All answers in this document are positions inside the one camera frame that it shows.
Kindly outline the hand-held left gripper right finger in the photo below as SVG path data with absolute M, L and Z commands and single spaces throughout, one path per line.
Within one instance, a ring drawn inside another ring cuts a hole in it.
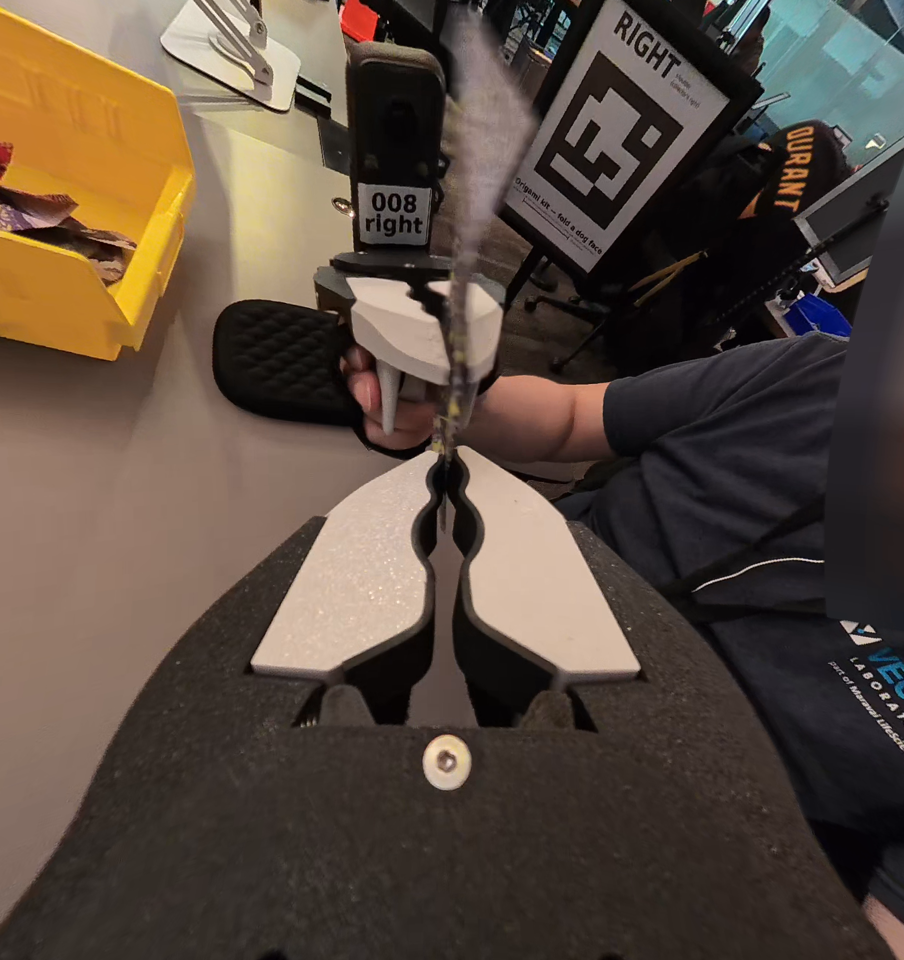
M 476 688 L 630 681 L 641 667 L 564 516 L 468 446 L 452 463 L 458 665 Z

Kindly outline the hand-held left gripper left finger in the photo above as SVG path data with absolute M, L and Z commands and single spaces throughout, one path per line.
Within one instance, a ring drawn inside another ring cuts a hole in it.
M 434 506 L 424 452 L 328 512 L 251 658 L 253 673 L 335 683 L 426 622 L 434 576 L 416 523 Z

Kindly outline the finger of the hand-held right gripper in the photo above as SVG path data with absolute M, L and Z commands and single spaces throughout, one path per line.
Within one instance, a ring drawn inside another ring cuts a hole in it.
M 484 378 L 498 354 L 503 308 L 479 283 L 456 275 L 456 375 Z
M 445 387 L 450 364 L 441 324 L 398 280 L 350 276 L 351 330 L 358 346 L 375 360 L 382 399 L 382 426 L 395 428 L 403 382 L 421 390 Z

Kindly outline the black patterned origami paper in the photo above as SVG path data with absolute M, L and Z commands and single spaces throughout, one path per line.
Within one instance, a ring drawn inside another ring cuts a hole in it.
M 482 238 L 514 182 L 537 124 L 485 19 L 469 7 L 459 8 L 451 26 L 458 105 L 453 131 L 458 203 L 443 326 L 449 380 L 434 421 L 434 449 L 441 455 L 443 479 L 465 424 L 469 284 L 477 270 Z

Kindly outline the black quilted elbow pad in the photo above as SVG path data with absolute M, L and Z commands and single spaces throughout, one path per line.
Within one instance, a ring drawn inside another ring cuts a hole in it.
M 337 314 L 245 299 L 216 320 L 213 377 L 229 402 L 255 416 L 356 428 L 362 410 L 339 366 L 348 344 Z

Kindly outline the person's left forearm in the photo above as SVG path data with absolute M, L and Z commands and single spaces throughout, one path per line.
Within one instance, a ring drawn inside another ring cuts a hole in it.
M 863 901 L 863 912 L 892 955 L 896 959 L 904 959 L 904 923 L 871 894 Z

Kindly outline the person's right forearm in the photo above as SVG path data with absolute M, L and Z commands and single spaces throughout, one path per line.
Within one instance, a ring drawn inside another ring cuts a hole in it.
M 488 459 L 519 465 L 611 460 L 603 424 L 607 388 L 528 375 L 498 378 L 477 397 L 458 440 Z

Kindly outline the person's right hand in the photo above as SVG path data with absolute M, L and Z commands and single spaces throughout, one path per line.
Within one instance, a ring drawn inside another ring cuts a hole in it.
M 436 407 L 430 398 L 398 399 L 394 426 L 392 432 L 387 433 L 374 357 L 353 343 L 342 355 L 339 366 L 347 389 L 362 410 L 361 433 L 369 448 L 400 458 L 431 446 Z

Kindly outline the white stand base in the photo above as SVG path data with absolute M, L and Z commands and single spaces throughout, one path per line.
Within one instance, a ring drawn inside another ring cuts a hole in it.
M 161 35 L 163 50 L 185 66 L 263 107 L 290 111 L 301 60 L 270 37 L 247 1 L 188 1 Z

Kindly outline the framed black-white marker sign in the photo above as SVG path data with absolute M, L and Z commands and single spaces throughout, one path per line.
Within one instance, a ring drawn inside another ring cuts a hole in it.
M 499 211 L 531 246 L 506 306 L 542 258 L 604 279 L 762 92 L 672 2 L 580 2 Z

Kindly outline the yellow plastic bin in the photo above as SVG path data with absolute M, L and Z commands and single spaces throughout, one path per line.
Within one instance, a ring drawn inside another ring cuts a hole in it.
M 174 95 L 0 7 L 0 142 L 12 187 L 68 195 L 80 222 L 136 244 L 106 285 L 78 252 L 0 229 L 0 338 L 101 361 L 138 350 L 195 195 Z

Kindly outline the blue storage bin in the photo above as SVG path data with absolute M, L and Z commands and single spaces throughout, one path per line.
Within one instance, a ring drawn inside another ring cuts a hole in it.
M 852 330 L 842 312 L 816 294 L 804 294 L 793 301 L 781 324 L 786 334 L 794 337 L 815 332 L 847 340 Z

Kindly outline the pile of coloured origami papers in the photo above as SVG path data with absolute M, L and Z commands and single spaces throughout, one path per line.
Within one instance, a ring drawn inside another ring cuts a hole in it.
M 0 232 L 67 250 L 88 259 L 98 278 L 120 282 L 137 249 L 135 241 L 116 231 L 95 229 L 79 221 L 77 202 L 67 194 L 33 194 L 4 181 L 13 146 L 0 142 Z

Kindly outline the grey computer monitor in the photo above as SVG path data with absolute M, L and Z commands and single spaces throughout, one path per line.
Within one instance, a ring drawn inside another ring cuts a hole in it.
M 903 168 L 904 135 L 794 218 L 826 285 L 867 270 Z

